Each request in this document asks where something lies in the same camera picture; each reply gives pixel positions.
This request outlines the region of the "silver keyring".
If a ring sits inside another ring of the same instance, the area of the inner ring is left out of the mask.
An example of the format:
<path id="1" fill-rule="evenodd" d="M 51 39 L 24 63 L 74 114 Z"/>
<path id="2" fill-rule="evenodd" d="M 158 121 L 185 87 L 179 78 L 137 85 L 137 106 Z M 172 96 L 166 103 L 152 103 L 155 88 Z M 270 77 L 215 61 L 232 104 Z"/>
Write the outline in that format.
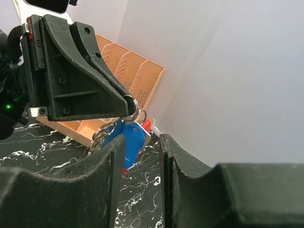
<path id="1" fill-rule="evenodd" d="M 139 115 L 139 105 L 137 100 L 132 95 L 124 95 L 123 98 L 128 103 L 129 115 L 123 117 L 125 121 L 130 121 L 131 123 L 136 120 Z"/>

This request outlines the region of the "blue key tag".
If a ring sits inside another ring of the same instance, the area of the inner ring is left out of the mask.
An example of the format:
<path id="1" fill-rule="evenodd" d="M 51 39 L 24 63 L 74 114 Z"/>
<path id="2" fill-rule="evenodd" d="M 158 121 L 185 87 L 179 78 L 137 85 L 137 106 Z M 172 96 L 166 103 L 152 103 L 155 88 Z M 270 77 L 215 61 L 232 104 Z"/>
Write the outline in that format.
<path id="1" fill-rule="evenodd" d="M 122 134 L 126 140 L 124 168 L 130 168 L 136 161 L 138 153 L 150 142 L 151 135 L 138 122 L 127 123 L 122 118 L 110 125 L 107 130 L 112 133 L 102 143 L 101 148 L 105 147 L 116 136 Z"/>

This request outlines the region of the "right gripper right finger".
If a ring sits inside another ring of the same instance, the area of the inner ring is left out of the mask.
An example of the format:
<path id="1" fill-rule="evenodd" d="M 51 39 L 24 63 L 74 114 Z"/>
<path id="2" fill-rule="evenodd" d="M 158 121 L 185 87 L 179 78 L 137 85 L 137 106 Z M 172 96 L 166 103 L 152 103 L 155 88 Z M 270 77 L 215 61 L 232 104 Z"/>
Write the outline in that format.
<path id="1" fill-rule="evenodd" d="M 167 228 L 301 228 L 304 166 L 219 163 L 210 167 L 161 134 L 160 172 Z"/>

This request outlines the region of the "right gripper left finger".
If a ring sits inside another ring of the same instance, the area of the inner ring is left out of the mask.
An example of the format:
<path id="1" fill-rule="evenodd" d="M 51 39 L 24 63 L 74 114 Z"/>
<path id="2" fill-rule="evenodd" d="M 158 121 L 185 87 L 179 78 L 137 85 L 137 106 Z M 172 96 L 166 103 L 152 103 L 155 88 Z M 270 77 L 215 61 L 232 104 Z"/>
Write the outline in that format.
<path id="1" fill-rule="evenodd" d="M 112 228 L 123 173 L 126 139 L 51 175 L 18 167 L 0 170 L 3 228 Z"/>

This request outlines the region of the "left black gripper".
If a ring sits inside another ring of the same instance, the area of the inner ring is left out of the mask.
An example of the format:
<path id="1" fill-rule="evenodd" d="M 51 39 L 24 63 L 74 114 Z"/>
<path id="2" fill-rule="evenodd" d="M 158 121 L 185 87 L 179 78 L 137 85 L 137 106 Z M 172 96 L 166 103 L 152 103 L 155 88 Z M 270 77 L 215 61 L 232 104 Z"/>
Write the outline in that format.
<path id="1" fill-rule="evenodd" d="M 129 115 L 129 91 L 113 75 L 92 26 L 32 15 L 21 26 L 30 116 L 73 121 Z"/>

